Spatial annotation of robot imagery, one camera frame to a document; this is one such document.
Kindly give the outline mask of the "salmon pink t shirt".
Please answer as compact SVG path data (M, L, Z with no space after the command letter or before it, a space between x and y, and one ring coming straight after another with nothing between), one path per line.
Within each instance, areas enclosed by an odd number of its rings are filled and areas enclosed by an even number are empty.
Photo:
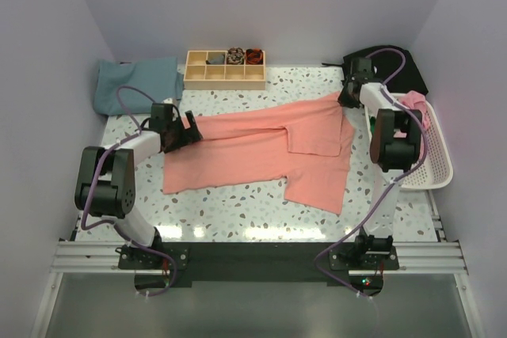
M165 155L163 192L284 178L286 200L340 214L355 129L337 98L198 116L203 138Z

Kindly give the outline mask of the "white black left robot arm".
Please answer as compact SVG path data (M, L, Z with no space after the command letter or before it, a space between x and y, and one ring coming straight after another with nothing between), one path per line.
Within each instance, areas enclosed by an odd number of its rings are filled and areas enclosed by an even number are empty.
M135 170L159 153L170 153L202 140L192 112L180 113L171 103L153 103L151 115L134 134L109 146L88 146L81 156L74 192L82 212L80 228L111 226L137 248L136 259L145 268L156 268L164 259L160 234L135 205Z

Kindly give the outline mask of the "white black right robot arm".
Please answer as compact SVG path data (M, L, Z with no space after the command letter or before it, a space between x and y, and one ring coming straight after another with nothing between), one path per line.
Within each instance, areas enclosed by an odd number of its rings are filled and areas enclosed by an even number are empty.
M389 93L368 58L352 59L338 102L346 108L364 106L375 115L375 126L369 147L374 169L372 205L364 224L356 228L354 242L341 244L337 258L348 269L373 269L385 260L397 268L395 208L405 177L425 160L420 155L426 140L422 113Z

